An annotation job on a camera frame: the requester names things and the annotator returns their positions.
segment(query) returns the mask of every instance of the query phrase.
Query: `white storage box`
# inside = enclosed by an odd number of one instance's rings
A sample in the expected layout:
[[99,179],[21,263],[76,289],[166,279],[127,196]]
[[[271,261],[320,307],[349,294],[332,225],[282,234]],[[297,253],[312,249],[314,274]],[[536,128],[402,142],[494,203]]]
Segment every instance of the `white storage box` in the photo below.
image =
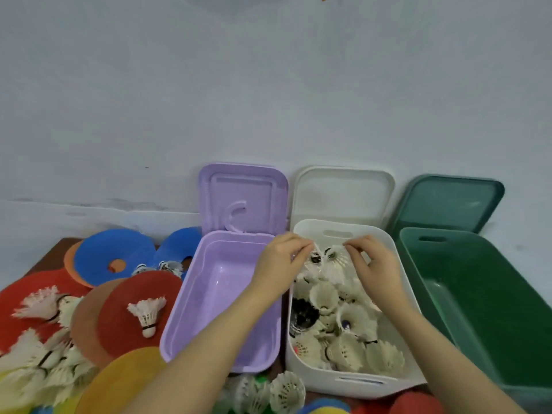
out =
[[[303,184],[301,180],[302,176],[305,174],[308,175],[308,178],[307,182]],[[353,175],[353,179],[356,180],[356,182],[349,180],[347,183],[343,183],[343,177],[347,178],[350,175]],[[372,181],[370,181],[371,175],[375,176]],[[313,189],[313,178],[318,179],[315,190]],[[390,191],[392,191],[393,188],[392,184],[387,189],[383,188],[382,180],[385,181],[386,179],[390,180],[390,183],[394,183],[393,178],[389,174],[381,171],[351,168],[340,169],[335,167],[308,168],[300,174],[300,177],[296,182],[293,212],[297,215],[309,214],[308,201],[304,200],[304,196],[308,194],[309,196],[318,198],[318,208],[339,208],[338,203],[341,201],[346,203],[346,208],[352,213],[352,220],[355,220],[355,218],[361,218],[360,220],[364,222],[368,218],[372,221],[379,222],[381,221],[385,205],[389,199],[391,193]],[[362,201],[357,201],[355,199],[364,197],[365,192],[359,194],[358,189],[361,188],[360,185],[370,186],[374,183],[379,186],[378,191],[380,193],[380,202],[377,203],[377,201],[374,201],[372,198],[371,203],[374,204],[374,206],[367,206],[363,211],[362,206],[366,206],[366,203],[362,203]],[[352,190],[349,192],[343,191],[344,185],[348,185]],[[339,191],[340,195],[332,193],[335,191]],[[392,238],[385,231],[375,226],[325,221],[320,219],[299,220],[299,218],[294,218],[293,214],[292,223],[294,224],[293,232],[305,238],[313,239],[322,250],[335,244],[341,244],[351,238],[373,235],[379,241],[382,241],[382,243],[384,243],[390,250],[393,250],[398,258],[397,249]],[[419,311],[416,298],[412,292],[412,288],[410,287],[410,283],[402,266],[403,265],[401,264],[401,275],[404,289],[413,306]],[[395,327],[393,327],[385,316],[379,321],[377,331],[378,337],[396,345],[397,348],[403,352],[405,356],[405,369],[402,378],[397,379],[394,377],[364,373],[323,370],[311,368],[306,365],[295,354],[290,341],[289,323],[292,310],[292,301],[293,287],[290,290],[287,315],[285,349],[286,369],[297,374],[309,391],[372,399],[391,395],[404,389],[425,383],[426,380],[416,364],[412,353]]]

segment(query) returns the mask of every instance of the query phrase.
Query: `purple storage box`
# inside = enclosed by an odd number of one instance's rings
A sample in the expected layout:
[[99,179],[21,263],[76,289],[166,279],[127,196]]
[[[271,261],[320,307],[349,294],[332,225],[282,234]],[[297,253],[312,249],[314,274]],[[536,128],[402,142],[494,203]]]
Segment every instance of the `purple storage box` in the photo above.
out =
[[[249,285],[257,259],[285,231],[288,182],[272,167],[216,163],[199,173],[204,237],[161,337],[172,360]],[[281,300],[260,318],[242,347],[233,373],[268,369],[280,351]]]

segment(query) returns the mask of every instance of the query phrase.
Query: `storage box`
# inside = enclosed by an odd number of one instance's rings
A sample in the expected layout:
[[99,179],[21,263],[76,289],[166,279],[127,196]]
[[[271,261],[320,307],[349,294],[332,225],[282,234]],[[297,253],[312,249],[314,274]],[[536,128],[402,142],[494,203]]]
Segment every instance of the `storage box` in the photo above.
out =
[[397,248],[425,317],[521,404],[552,398],[552,309],[485,238],[404,228]]
[[[300,173],[293,198],[293,232],[313,239],[322,249],[341,244],[350,238],[374,235],[397,253],[391,237],[375,226],[379,225],[393,191],[393,177],[380,170],[339,167],[310,167]],[[407,296],[418,308],[409,281],[401,267]],[[425,383],[416,361],[393,325],[384,317],[378,335],[395,344],[405,355],[404,377],[348,373],[311,368],[295,354],[289,335],[293,301],[290,291],[287,334],[286,368],[297,374],[310,391],[356,398],[378,398]]]
[[[203,238],[161,337],[165,361],[230,306],[249,285],[257,259],[285,231],[288,182],[274,168],[217,163],[199,173]],[[281,300],[257,322],[232,368],[256,373],[280,350]]]

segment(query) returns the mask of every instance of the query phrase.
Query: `white wall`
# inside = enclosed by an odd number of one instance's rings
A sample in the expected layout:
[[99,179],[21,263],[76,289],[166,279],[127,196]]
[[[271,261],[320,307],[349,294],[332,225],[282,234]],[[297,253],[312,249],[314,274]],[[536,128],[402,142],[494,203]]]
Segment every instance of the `white wall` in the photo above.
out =
[[197,211],[213,160],[493,177],[552,301],[552,0],[0,0],[0,199]]

